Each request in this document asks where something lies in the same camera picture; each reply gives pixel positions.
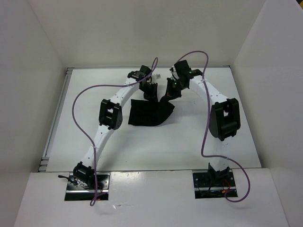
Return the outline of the black skirt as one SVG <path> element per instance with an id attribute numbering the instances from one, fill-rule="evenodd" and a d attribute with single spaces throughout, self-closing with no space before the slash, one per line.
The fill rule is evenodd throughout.
<path id="1" fill-rule="evenodd" d="M 153 127 L 164 123 L 173 113 L 175 106 L 168 101 L 151 102 L 131 100 L 128 124 Z"/>

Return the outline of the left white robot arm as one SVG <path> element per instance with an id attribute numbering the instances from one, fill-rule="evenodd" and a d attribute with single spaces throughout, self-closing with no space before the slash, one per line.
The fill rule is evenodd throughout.
<path id="1" fill-rule="evenodd" d="M 90 86 L 81 91 L 76 96 L 72 104 L 72 118 L 80 131 L 83 132 L 83 134 L 90 140 L 91 147 L 88 149 L 84 158 L 82 158 L 76 167 L 74 167 L 73 177 L 75 183 L 80 185 L 83 189 L 89 189 L 98 186 L 96 174 L 97 163 L 107 141 L 114 133 L 114 131 L 119 129 L 122 125 L 123 106 L 138 89 L 145 93 L 145 96 L 148 100 L 156 101 L 158 99 L 157 86 L 157 82 L 152 82 L 150 80 L 136 82 L 135 79 L 127 79 L 123 85 L 118 85 L 120 89 L 116 92 L 116 94 L 114 94 L 110 99 L 103 99 L 101 101 L 98 117 L 99 126 L 94 139 L 92 139 L 76 121 L 74 108 L 76 101 L 81 94 L 89 89 L 98 86 Z"/>

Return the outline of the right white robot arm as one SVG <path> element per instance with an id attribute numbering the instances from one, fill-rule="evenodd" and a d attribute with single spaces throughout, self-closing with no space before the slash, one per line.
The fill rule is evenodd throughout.
<path id="1" fill-rule="evenodd" d="M 180 97 L 181 91 L 190 89 L 207 104 L 206 127 L 202 139 L 201 155 L 208 158 L 208 182 L 218 186 L 229 176 L 229 161 L 239 164 L 227 157 L 229 138 L 236 136 L 241 127 L 240 106 L 236 98 L 228 98 L 219 92 L 203 74 L 195 75 L 193 71 L 178 75 L 173 72 L 167 79 L 165 98 L 169 100 Z M 211 134 L 218 142 L 216 151 L 205 153 L 206 138 Z"/>

